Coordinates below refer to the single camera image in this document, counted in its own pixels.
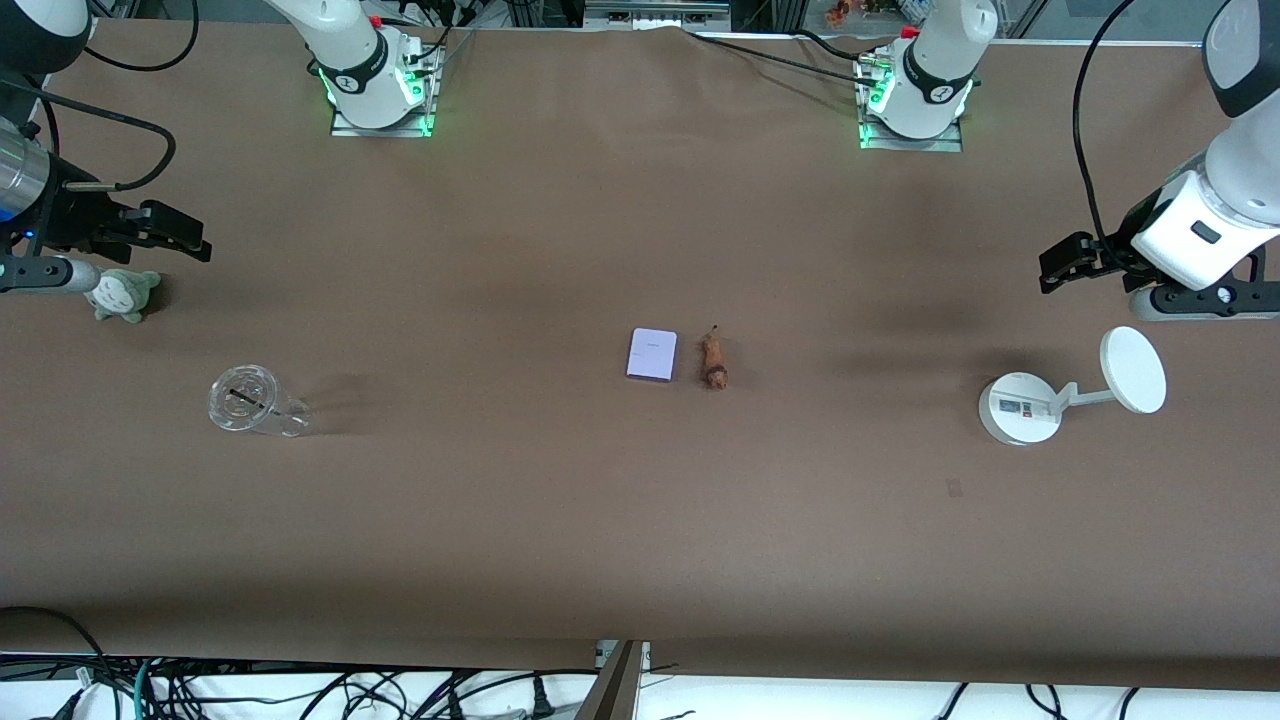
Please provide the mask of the white round phone stand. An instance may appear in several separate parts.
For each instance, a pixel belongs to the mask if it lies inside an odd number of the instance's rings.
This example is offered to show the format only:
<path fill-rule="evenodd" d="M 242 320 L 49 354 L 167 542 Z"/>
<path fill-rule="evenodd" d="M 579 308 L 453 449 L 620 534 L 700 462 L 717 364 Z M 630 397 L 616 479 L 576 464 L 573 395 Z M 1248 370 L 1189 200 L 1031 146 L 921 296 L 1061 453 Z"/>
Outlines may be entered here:
<path fill-rule="evenodd" d="M 1164 361 L 1138 329 L 1120 325 L 1105 333 L 1098 359 L 1105 389 L 1084 392 L 1076 382 L 1056 389 L 1021 372 L 992 380 L 978 401 L 982 425 L 1004 445 L 1027 447 L 1052 438 L 1071 407 L 1115 402 L 1129 413 L 1148 415 L 1165 405 L 1169 386 Z"/>

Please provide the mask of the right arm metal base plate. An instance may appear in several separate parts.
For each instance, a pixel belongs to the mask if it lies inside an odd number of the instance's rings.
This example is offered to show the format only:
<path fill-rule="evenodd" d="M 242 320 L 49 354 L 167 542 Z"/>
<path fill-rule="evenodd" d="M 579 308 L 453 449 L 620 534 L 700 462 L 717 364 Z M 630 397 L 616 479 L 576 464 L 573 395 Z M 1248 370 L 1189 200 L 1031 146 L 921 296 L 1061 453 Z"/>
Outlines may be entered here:
<path fill-rule="evenodd" d="M 319 67 L 333 108 L 332 135 L 426 138 L 434 129 L 444 49 L 393 26 L 376 32 L 379 54 L 365 67 Z"/>

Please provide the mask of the dark table support beam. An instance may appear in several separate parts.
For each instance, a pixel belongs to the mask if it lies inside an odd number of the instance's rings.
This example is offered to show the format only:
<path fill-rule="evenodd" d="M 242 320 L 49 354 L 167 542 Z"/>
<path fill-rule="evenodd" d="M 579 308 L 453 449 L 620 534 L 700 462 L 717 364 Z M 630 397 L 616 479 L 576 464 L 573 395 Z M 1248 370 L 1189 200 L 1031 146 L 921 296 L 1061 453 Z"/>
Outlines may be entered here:
<path fill-rule="evenodd" d="M 598 675 L 573 720 L 635 720 L 640 680 L 652 669 L 646 641 L 598 641 Z"/>

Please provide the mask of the aluminium frame profile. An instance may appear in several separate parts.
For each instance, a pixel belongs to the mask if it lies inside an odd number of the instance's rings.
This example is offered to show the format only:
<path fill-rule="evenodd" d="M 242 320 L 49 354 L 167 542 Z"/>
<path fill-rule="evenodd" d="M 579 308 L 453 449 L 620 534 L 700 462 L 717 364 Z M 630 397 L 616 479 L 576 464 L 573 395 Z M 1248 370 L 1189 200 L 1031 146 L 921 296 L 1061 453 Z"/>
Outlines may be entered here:
<path fill-rule="evenodd" d="M 584 0 L 585 29 L 731 32 L 730 0 Z"/>

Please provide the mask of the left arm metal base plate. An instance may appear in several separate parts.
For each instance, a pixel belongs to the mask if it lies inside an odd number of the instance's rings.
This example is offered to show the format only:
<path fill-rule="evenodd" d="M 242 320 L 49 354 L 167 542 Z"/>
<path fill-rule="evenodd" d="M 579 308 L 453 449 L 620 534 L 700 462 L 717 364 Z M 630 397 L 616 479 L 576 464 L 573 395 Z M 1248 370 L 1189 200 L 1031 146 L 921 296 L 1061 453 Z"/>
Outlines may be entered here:
<path fill-rule="evenodd" d="M 872 101 L 883 95 L 893 82 L 890 70 L 890 56 L 886 53 L 860 53 L 851 61 L 854 76 L 859 79 L 873 79 L 876 86 L 860 86 L 856 90 L 859 143 L 864 150 L 893 150 L 916 152 L 961 152 L 963 132 L 960 120 L 954 119 L 946 131 L 933 138 L 909 138 L 893 132 L 884 120 L 873 113 Z"/>

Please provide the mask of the clear glass cup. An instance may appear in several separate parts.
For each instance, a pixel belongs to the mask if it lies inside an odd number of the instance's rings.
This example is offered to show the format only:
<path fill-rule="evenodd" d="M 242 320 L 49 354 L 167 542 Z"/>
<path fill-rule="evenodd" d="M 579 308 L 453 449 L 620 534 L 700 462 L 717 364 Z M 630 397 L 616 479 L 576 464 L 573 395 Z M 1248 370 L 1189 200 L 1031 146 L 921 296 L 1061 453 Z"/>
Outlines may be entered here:
<path fill-rule="evenodd" d="M 312 420 L 274 373 L 253 364 L 233 366 L 212 383 L 207 415 L 223 430 L 283 438 L 307 434 Z"/>

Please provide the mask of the grey totoro plush toy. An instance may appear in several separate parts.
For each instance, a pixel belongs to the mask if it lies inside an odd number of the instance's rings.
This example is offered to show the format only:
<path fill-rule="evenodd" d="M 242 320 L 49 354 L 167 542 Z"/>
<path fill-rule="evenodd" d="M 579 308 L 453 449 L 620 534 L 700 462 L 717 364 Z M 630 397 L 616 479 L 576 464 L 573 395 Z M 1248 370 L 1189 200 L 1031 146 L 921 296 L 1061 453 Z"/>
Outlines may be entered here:
<path fill-rule="evenodd" d="M 150 296 L 163 282 L 157 272 L 128 272 L 108 269 L 100 273 L 99 283 L 84 299 L 93 309 L 96 320 L 119 316 L 131 324 L 143 320 L 143 310 Z"/>

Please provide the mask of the brown table cover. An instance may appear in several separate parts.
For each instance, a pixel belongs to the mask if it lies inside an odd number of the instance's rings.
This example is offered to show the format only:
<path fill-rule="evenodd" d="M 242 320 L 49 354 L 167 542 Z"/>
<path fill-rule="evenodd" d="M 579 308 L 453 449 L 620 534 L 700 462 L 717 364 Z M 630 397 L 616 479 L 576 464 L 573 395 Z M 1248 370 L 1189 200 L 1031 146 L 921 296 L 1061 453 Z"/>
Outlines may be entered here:
<path fill-rule="evenodd" d="M 1087 223 L 1080 58 L 992 47 L 957 154 L 678 29 L 470 35 L 431 138 L 330 136 L 288 26 L 77 61 L 55 94 L 175 135 L 142 196 L 214 254 L 138 251 L 137 325 L 0 297 L 0 606 L 129 655 L 1280 688 L 1280 322 L 1142 323 L 1152 415 L 978 418 L 1138 324 L 1037 283 Z M 639 327 L 672 382 L 626 377 Z M 307 434 L 210 421 L 247 364 Z"/>

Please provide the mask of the brown lion statue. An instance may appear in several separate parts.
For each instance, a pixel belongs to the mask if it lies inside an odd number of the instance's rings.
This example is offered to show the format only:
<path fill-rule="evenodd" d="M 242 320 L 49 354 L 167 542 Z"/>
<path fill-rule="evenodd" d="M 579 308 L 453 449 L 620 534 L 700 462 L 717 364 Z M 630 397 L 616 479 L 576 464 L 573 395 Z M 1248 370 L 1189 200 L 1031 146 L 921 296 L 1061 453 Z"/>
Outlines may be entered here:
<path fill-rule="evenodd" d="M 701 378 L 707 388 L 722 391 L 728 388 L 728 372 L 724 364 L 721 331 L 713 325 L 700 340 Z"/>

